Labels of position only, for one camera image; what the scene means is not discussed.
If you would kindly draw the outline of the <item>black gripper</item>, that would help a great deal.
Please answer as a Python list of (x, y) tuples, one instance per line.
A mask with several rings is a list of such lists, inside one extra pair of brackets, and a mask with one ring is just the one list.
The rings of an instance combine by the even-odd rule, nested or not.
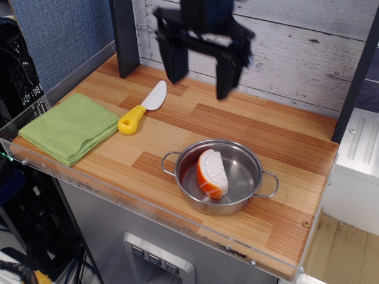
[(168, 79), (179, 82), (188, 73), (188, 51), (217, 58), (217, 99), (237, 87), (250, 63), (255, 33), (233, 16), (233, 1), (181, 1), (179, 9), (156, 8), (156, 39)]

